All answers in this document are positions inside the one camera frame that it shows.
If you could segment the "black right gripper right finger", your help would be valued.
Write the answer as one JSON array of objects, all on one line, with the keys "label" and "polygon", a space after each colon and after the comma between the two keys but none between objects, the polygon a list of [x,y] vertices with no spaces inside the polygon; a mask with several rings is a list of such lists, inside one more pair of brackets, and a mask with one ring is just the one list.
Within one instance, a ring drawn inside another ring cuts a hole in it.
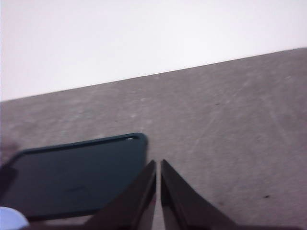
[{"label": "black right gripper right finger", "polygon": [[166,230],[228,230],[238,225],[161,161],[161,205]]}]

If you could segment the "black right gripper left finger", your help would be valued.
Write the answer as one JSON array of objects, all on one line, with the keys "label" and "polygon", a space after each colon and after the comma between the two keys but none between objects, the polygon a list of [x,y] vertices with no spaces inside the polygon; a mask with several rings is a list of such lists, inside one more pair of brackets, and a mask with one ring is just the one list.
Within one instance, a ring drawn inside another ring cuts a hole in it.
[{"label": "black right gripper left finger", "polygon": [[151,230],[156,203],[156,162],[150,161],[127,189],[92,216],[86,230]]}]

